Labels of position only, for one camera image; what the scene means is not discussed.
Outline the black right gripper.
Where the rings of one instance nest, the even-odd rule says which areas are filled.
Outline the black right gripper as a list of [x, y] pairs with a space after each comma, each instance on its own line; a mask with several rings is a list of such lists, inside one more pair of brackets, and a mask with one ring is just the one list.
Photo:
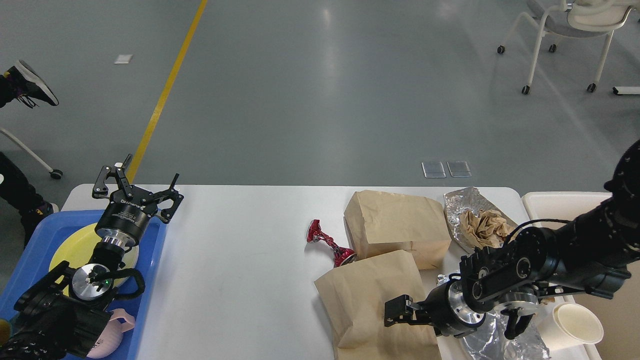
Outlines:
[[467, 305], [461, 280], [450, 280], [435, 287], [424, 301], [412, 307], [413, 298], [400, 295], [384, 303], [384, 326], [395, 324], [428, 325], [437, 337], [462, 338], [475, 333], [485, 323], [486, 314]]

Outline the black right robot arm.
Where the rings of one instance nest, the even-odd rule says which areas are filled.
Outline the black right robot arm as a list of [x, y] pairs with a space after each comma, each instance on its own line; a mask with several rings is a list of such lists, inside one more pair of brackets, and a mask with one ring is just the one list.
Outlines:
[[542, 299], [588, 294], [612, 299], [631, 278], [627, 265], [639, 260], [640, 149], [622, 155], [611, 180], [611, 197], [562, 227], [519, 225], [500, 248], [461, 256], [459, 271], [423, 301], [404, 294], [386, 301], [384, 326], [428, 325], [440, 337], [466, 337], [493, 310], [508, 317], [504, 335], [521, 335]]

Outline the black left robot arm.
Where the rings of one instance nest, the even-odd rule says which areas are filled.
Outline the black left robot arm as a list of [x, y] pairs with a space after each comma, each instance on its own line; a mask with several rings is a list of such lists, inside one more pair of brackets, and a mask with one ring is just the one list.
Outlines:
[[144, 276], [126, 268], [124, 256], [140, 243], [151, 219], [173, 219], [183, 196], [175, 187], [178, 174], [155, 193], [131, 184], [125, 174], [131, 160], [129, 154], [124, 162], [103, 166], [94, 183], [93, 198], [109, 204], [94, 227], [99, 241], [87, 264], [73, 268], [62, 260], [14, 303], [14, 334], [1, 346], [3, 360], [86, 358], [115, 319], [108, 306], [146, 291]]

